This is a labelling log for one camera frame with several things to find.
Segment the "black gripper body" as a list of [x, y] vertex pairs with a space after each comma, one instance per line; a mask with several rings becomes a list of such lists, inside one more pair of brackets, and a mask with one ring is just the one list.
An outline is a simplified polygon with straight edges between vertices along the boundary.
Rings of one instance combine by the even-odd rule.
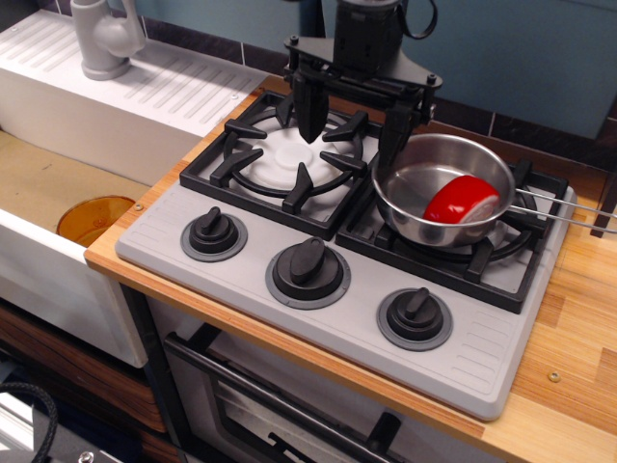
[[396, 103], [413, 106], [415, 124], [430, 122], [433, 97], [443, 80], [411, 61], [402, 49], [404, 39], [421, 41], [434, 32], [439, 10], [434, 1], [430, 6], [428, 25], [413, 33], [405, 1], [338, 1], [331, 39], [292, 35], [284, 41], [289, 52], [285, 80], [292, 89], [299, 73], [321, 82], [328, 97], [382, 111]]

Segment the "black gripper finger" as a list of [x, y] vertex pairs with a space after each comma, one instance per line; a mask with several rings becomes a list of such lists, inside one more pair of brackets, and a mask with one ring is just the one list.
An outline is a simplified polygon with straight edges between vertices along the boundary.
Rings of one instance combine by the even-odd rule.
[[302, 138], [309, 144], [322, 133], [329, 114], [329, 98], [321, 82], [296, 73], [292, 82], [293, 105]]
[[385, 113], [385, 122], [379, 139], [379, 167], [387, 167], [407, 144], [415, 127], [416, 110], [413, 106], [396, 103]]

